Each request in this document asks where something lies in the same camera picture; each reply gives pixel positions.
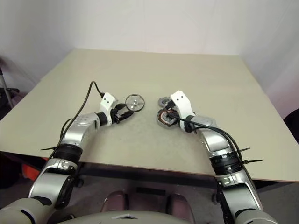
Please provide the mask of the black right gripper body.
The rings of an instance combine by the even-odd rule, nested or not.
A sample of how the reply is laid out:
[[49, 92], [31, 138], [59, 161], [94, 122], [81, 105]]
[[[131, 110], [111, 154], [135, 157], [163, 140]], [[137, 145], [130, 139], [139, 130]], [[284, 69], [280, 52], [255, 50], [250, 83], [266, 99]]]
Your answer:
[[179, 118], [178, 109], [176, 108], [176, 105], [172, 100], [170, 100], [169, 102], [172, 103], [172, 108], [170, 110], [167, 110], [167, 116], [170, 119], [173, 119], [173, 120], [175, 120], [175, 122], [177, 122], [178, 118]]

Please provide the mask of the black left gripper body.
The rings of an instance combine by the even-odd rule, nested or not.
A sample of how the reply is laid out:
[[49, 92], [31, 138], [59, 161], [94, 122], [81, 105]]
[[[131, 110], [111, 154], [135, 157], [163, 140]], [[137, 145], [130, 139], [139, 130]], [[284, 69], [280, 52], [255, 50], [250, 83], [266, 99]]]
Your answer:
[[112, 123], [119, 124], [121, 121], [121, 114], [119, 114], [119, 111], [121, 109], [124, 109], [126, 105], [124, 103], [117, 104], [114, 109], [111, 110], [111, 119]]

